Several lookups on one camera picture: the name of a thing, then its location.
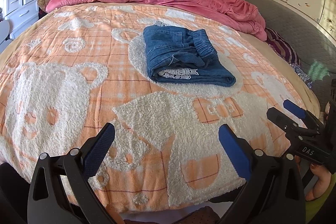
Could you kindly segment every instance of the drawer handle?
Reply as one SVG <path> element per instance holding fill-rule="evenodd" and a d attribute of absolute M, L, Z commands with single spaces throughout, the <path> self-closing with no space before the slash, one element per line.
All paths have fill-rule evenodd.
<path fill-rule="evenodd" d="M 29 13 L 29 10 L 27 10 L 23 14 L 19 15 L 19 17 L 22 17 L 22 16 L 24 16 L 25 14 L 28 14 L 28 13 Z"/>

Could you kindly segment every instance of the striped pillow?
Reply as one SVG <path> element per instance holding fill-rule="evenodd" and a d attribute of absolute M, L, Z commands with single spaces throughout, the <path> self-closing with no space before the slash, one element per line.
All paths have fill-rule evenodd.
<path fill-rule="evenodd" d="M 289 45 L 276 31 L 266 28 L 266 43 L 289 64 L 301 66 L 299 56 L 295 50 Z"/>

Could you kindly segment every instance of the gray quilted headboard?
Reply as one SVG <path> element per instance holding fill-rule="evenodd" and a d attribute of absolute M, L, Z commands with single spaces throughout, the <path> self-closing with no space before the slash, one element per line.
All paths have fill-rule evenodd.
<path fill-rule="evenodd" d="M 273 0 L 246 1 L 256 5 L 266 27 L 278 32 L 297 52 L 324 109 L 330 100 L 331 80 L 336 78 L 336 47 L 314 25 L 282 4 Z"/>

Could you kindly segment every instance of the hand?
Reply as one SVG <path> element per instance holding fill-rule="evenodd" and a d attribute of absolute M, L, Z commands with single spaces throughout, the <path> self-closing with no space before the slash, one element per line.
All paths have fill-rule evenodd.
<path fill-rule="evenodd" d="M 300 168 L 300 157 L 295 156 L 295 161 Z M 310 170 L 314 175 L 319 177 L 314 187 L 306 195 L 306 201 L 312 201 L 316 198 L 320 198 L 328 189 L 331 181 L 331 173 L 323 165 L 311 164 Z"/>

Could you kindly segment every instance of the silver screw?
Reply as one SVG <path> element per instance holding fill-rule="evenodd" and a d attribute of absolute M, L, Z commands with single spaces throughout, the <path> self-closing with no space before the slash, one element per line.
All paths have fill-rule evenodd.
<path fill-rule="evenodd" d="M 42 154 L 40 155 L 40 159 L 41 159 L 41 160 L 44 160 L 46 157 L 47 157 L 47 153 L 42 153 Z"/>
<path fill-rule="evenodd" d="M 255 153 L 257 156 L 259 156 L 259 157 L 261 157 L 261 156 L 264 154 L 264 152 L 263 152 L 262 150 L 260 150 L 260 149 L 256 149 L 256 150 L 254 151 L 254 153 Z"/>
<path fill-rule="evenodd" d="M 72 155 L 72 156 L 76 156 L 76 155 L 78 154 L 78 152 L 79 152 L 79 149 L 78 149 L 78 148 L 74 148 L 74 149 L 72 149 L 72 150 L 70 151 L 70 155 Z"/>
<path fill-rule="evenodd" d="M 286 155 L 286 158 L 289 159 L 289 160 L 293 160 L 294 159 L 294 156 L 292 154 L 287 154 Z"/>

